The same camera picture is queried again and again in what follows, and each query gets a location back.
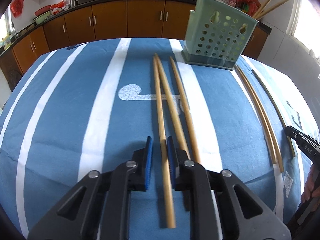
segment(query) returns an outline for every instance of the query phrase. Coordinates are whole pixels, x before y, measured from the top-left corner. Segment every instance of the blue tablecloth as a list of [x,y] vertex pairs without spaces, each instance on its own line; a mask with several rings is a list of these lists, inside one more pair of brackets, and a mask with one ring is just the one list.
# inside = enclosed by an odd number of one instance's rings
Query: blue tablecloth
[[[270,162],[260,121],[235,71],[185,64],[181,44],[155,38],[80,44],[42,55],[23,76],[0,117],[0,203],[24,236],[88,171],[113,170],[151,136],[150,189],[132,192],[130,239],[189,239],[189,213],[181,192],[173,192],[177,228],[164,228],[154,53],[163,62],[187,134],[169,57],[177,61],[204,167],[230,169],[284,222],[291,218],[310,161],[299,150],[292,158],[279,117],[252,69],[286,124],[318,140],[318,127],[302,95],[286,75],[244,56],[238,59],[276,133],[285,167],[280,174],[279,166]],[[166,135],[174,136],[166,103],[164,115]]]

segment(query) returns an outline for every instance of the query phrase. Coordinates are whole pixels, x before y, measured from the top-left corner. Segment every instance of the bamboo chopstick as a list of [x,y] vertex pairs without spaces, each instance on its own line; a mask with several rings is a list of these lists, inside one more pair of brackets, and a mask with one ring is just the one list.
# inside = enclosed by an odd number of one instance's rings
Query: bamboo chopstick
[[252,16],[252,18],[257,19],[257,16],[262,12],[262,10],[271,2],[271,0],[266,0],[260,8],[256,11],[256,13]]
[[160,79],[159,79],[157,60],[155,57],[153,57],[153,70],[154,70],[154,76],[155,76],[158,126],[159,126],[160,148],[161,148],[161,157],[162,157],[162,177],[163,177],[165,214],[166,214],[166,220],[167,220],[167,227],[175,228],[176,218],[175,218],[174,207],[173,207],[172,185],[170,181],[166,136],[165,136],[165,130],[164,130],[164,117],[163,117],[163,109],[162,109]]
[[177,87],[178,87],[178,90],[179,90],[179,93],[180,93],[180,100],[181,100],[181,103],[182,103],[184,115],[186,117],[186,122],[187,122],[190,142],[191,142],[193,158],[195,159],[195,161],[197,163],[201,163],[198,143],[197,143],[197,139],[196,139],[195,128],[193,127],[193,122],[192,122],[192,117],[191,117],[191,114],[190,114],[190,108],[189,108],[187,96],[186,96],[185,90],[183,88],[183,84],[182,84],[181,78],[179,76],[179,72],[177,70],[177,66],[176,66],[176,64],[175,64],[175,62],[174,62],[172,57],[170,57],[170,62],[171,62],[173,73],[174,73],[174,76],[175,76],[175,79],[176,79],[176,82],[177,82]]
[[182,125],[181,125],[181,122],[180,122],[180,119],[179,119],[179,116],[177,113],[177,109],[175,108],[174,103],[173,103],[172,93],[171,93],[171,89],[170,89],[170,86],[169,86],[169,83],[167,80],[167,76],[165,75],[161,60],[157,54],[155,54],[155,58],[157,60],[160,79],[162,82],[162,86],[164,88],[165,96],[167,98],[169,111],[170,111],[171,119],[173,122],[174,131],[176,133],[177,140],[179,143],[179,147],[181,150],[186,151],[188,158],[190,159],[190,154],[189,154],[186,138],[184,137],[184,133],[183,133]]
[[[256,79],[258,80],[258,82],[260,83],[260,85],[262,86],[262,88],[264,89],[264,91],[266,92],[266,94],[268,95],[271,103],[273,104],[278,116],[279,116],[279,119],[280,119],[280,122],[282,124],[282,128],[284,129],[286,127],[286,124],[284,122],[284,119],[282,117],[282,114],[278,108],[278,106],[276,105],[276,102],[274,101],[273,97],[271,96],[269,90],[267,89],[266,85],[262,82],[261,78],[257,75],[257,73],[252,70],[252,73],[254,74],[254,76],[256,77]],[[296,156],[296,153],[293,149],[293,144],[292,144],[292,141],[291,141],[291,138],[289,136],[286,136],[287,137],[287,140],[288,140],[288,144],[289,144],[289,148],[290,148],[290,151],[291,151],[291,154],[293,156],[293,158]]]
[[278,158],[277,152],[280,152],[276,150],[276,148],[279,149],[278,142],[275,140],[275,135],[273,128],[270,124],[270,120],[266,114],[266,111],[258,98],[258,95],[254,91],[252,85],[250,84],[249,80],[247,77],[244,75],[243,71],[236,65],[235,70],[237,71],[238,76],[240,77],[242,83],[246,87],[248,93],[250,94],[250,97],[256,107],[256,110],[258,112],[259,118],[261,120],[261,124],[263,126],[263,130],[265,133],[266,141],[267,141],[267,146],[269,149],[269,154],[271,157],[271,161],[273,164],[276,164],[276,160],[278,159],[279,167],[280,167],[280,172],[283,172],[284,168],[282,165],[282,158]]
[[272,12],[274,9],[276,9],[279,6],[283,5],[287,1],[290,1],[290,0],[282,0],[282,1],[278,2],[278,3],[276,3],[274,6],[271,6],[269,9],[266,9],[263,13],[261,13],[261,14],[259,14],[257,16],[257,20],[260,20],[262,17],[266,16],[268,13]]

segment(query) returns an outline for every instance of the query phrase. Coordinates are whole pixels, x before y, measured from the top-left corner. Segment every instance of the utensil holder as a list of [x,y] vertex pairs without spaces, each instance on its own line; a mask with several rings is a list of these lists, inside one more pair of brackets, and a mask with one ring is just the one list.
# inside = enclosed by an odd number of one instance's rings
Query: utensil holder
[[192,65],[232,70],[258,21],[216,0],[197,0],[190,11],[182,55]]

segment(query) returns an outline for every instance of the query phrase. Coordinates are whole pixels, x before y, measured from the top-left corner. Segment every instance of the kitchen cabinet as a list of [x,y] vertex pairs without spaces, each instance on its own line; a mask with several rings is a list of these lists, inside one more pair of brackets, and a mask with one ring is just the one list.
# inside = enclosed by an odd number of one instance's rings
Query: kitchen cabinet
[[43,29],[50,51],[70,46],[63,15],[44,24]]
[[114,1],[92,5],[96,40],[128,37],[127,1]]
[[163,15],[162,37],[184,40],[186,35],[190,10],[194,10],[195,5],[166,1]]
[[95,41],[91,6],[64,15],[70,45]]
[[12,49],[8,49],[8,51],[1,56],[0,67],[8,81],[10,90],[13,91],[22,78],[23,73]]
[[128,37],[162,37],[164,0],[128,0]]
[[39,28],[35,29],[33,32],[29,34],[31,40],[31,48],[36,55],[36,59],[39,58],[41,55],[48,53],[49,47],[47,44],[47,40],[44,36],[43,27],[40,26]]
[[263,31],[259,27],[256,27],[242,55],[245,55],[247,57],[257,60],[267,38],[268,38],[268,33]]
[[20,69],[23,73],[26,73],[31,65],[36,61],[36,54],[31,45],[30,36],[24,37],[14,47],[13,52],[19,63]]

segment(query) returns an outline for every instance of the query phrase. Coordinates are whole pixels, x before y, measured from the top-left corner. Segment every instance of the metal screw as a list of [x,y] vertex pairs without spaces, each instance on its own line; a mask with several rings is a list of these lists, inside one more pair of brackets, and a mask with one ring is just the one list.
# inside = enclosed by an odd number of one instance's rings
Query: metal screw
[[126,165],[129,168],[133,168],[133,167],[137,166],[137,163],[135,161],[127,161]]
[[195,166],[195,163],[192,160],[186,160],[184,161],[184,165],[187,167],[193,167]]
[[99,176],[99,172],[98,171],[90,171],[88,174],[89,178],[97,178]]
[[223,177],[231,177],[232,176],[232,172],[229,170],[223,170],[222,171],[222,176]]

